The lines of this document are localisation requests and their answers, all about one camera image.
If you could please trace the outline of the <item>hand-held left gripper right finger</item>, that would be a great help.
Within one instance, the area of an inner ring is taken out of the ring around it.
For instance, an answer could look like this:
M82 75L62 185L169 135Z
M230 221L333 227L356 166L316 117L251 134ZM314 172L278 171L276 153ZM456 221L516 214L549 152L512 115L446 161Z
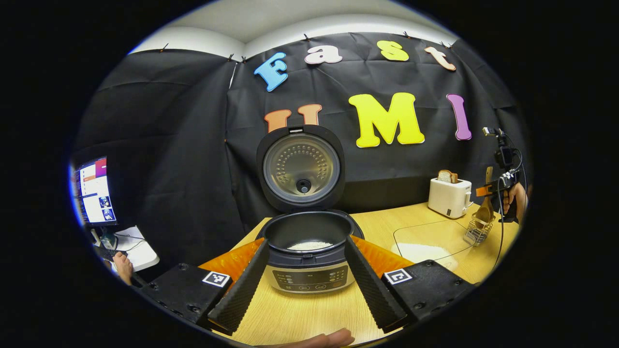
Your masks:
M433 260L376 272L361 249L368 242L347 236L345 258L378 328L385 334L444 313L477 286Z

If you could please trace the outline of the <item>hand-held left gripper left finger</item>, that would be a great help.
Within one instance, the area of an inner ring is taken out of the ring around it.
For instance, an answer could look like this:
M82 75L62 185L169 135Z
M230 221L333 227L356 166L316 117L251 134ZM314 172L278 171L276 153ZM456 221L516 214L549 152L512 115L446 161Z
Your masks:
M264 238L195 267L179 263L141 293L157 306L206 330L231 335L241 324L269 260Z

